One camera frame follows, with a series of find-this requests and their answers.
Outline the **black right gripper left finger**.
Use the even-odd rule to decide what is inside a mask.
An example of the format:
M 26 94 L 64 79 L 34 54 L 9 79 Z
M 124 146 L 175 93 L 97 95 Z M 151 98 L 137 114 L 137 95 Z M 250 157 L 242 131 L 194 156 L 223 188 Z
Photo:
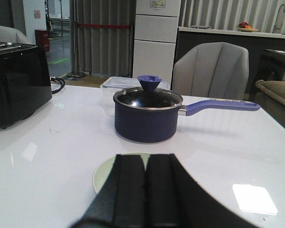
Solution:
M 118 154 L 95 199 L 72 228 L 143 228 L 145 169 L 140 155 Z

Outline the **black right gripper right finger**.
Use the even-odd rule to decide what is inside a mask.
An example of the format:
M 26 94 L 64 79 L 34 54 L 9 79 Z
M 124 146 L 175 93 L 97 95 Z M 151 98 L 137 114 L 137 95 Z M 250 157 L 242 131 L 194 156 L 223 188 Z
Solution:
M 174 154 L 152 154 L 146 177 L 149 228 L 254 227 L 208 194 Z

